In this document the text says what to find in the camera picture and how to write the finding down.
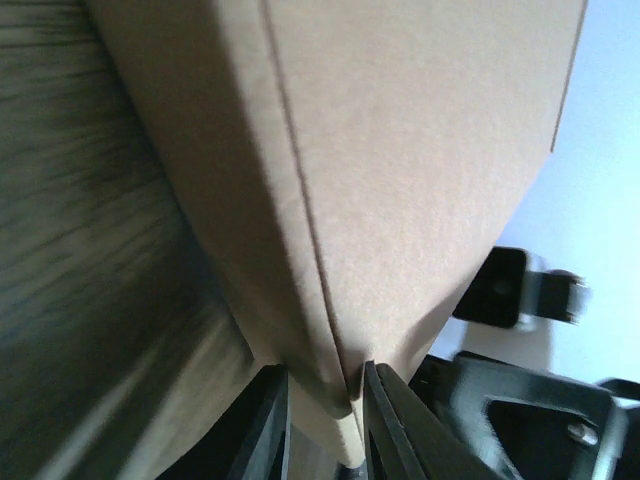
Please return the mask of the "brown cardboard box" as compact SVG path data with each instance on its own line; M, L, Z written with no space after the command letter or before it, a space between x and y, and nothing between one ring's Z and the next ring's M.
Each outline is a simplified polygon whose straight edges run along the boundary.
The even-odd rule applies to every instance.
M558 130L582 1L93 1L234 319L298 428L364 459Z

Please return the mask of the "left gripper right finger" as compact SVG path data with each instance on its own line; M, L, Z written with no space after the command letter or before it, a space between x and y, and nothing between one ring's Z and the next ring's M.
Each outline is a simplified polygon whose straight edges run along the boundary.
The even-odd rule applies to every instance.
M387 364L364 364L363 415L370 479L500 477L461 444Z

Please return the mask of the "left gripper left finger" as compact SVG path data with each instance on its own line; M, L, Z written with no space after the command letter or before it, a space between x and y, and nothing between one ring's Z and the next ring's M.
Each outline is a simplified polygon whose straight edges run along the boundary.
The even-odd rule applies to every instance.
M159 475L177 479L285 479L289 466L288 372L263 367L213 427Z

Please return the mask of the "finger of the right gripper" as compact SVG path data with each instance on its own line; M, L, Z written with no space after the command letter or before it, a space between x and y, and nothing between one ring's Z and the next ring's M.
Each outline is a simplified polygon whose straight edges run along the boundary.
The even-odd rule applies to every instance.
M627 479L626 380L587 384L468 351L428 355L410 388L505 479Z

